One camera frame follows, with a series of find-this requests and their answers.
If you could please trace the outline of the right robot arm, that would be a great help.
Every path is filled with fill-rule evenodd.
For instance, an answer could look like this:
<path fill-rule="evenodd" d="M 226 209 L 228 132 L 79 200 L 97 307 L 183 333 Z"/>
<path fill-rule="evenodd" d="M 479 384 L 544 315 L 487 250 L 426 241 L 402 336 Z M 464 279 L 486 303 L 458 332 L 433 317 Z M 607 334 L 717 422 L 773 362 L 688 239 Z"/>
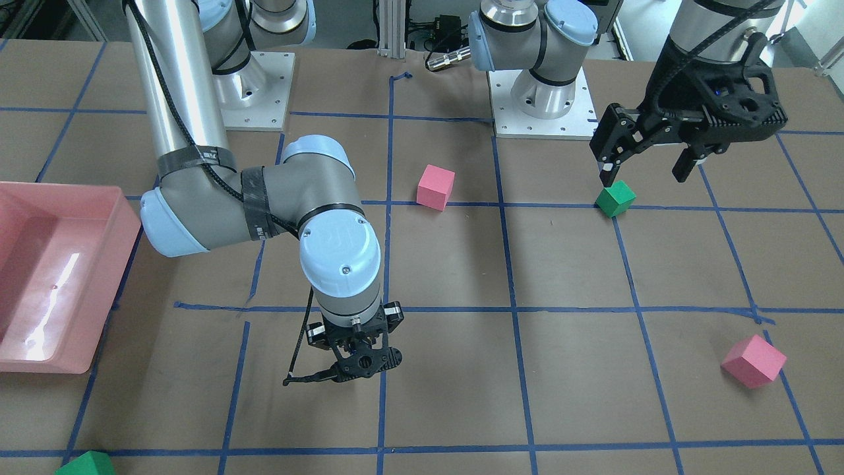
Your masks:
<path fill-rule="evenodd" d="M 271 105 L 272 79 L 257 62 L 266 46 L 307 43 L 311 1 L 124 1 L 152 124 L 159 184 L 141 198 L 154 249 L 167 257 L 291 234 L 322 321 L 299 338 L 336 361 L 284 385 L 352 381 L 397 367 L 388 343 L 403 322 L 383 303 L 382 250 L 361 208 L 356 175 L 335 139 L 305 135 L 280 164 L 239 170 L 224 110 Z"/>

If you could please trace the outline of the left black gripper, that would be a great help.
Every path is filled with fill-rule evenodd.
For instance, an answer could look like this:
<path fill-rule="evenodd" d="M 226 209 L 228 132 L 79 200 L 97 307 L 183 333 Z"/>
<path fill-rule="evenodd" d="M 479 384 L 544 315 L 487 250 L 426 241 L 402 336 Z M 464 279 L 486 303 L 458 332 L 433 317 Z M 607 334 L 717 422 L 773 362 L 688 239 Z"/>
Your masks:
<path fill-rule="evenodd" d="M 768 39 L 754 33 L 744 44 L 748 51 L 738 61 L 720 64 L 688 59 L 667 39 L 642 103 L 634 109 L 610 104 L 589 142 L 602 186 L 611 187 L 623 163 L 655 144 L 688 144 L 672 168 L 675 180 L 685 183 L 718 148 L 762 141 L 782 129 L 789 118 L 760 57 Z"/>

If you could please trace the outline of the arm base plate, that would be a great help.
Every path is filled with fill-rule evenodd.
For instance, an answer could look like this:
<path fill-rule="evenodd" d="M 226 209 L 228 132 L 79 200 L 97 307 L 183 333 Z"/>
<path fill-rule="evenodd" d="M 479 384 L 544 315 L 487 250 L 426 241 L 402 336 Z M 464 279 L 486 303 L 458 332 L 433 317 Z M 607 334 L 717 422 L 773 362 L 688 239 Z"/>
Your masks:
<path fill-rule="evenodd" d="M 593 137 L 599 118 L 583 69 L 574 82 L 563 86 L 542 83 L 528 70 L 491 71 L 487 77 L 498 138 L 588 141 Z"/>
<path fill-rule="evenodd" d="M 295 54 L 254 51 L 242 69 L 214 75 L 224 127 L 229 131 L 283 132 Z"/>

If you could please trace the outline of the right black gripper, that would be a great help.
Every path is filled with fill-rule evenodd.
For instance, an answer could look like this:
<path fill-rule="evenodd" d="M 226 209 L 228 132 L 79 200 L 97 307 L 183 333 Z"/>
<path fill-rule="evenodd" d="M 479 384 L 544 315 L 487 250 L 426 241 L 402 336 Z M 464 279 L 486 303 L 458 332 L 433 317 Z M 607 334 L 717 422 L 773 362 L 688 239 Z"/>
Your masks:
<path fill-rule="evenodd" d="M 328 369 L 305 376 L 305 382 L 343 383 L 395 369 L 403 361 L 403 355 L 389 345 L 388 337 L 403 321 L 401 304 L 390 301 L 380 305 L 376 315 L 364 324 L 338 327 L 325 321 L 307 325 L 308 344 L 332 351 L 336 361 Z"/>

